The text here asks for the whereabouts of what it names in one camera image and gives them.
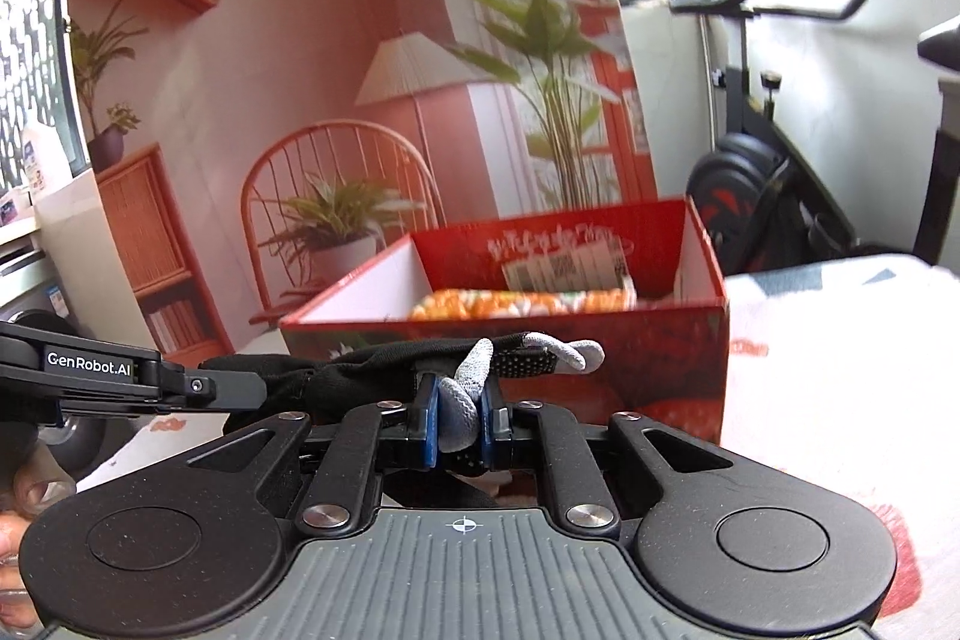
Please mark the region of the operator left hand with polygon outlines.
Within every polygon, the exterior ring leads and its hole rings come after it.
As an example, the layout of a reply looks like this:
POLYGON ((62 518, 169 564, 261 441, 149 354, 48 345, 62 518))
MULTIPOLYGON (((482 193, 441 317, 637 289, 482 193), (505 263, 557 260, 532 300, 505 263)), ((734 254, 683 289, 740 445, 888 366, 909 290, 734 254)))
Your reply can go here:
POLYGON ((75 491, 73 477, 42 440, 32 445, 13 473, 2 477, 3 638, 31 638, 39 632, 39 615, 21 573, 23 539, 39 516, 75 491))

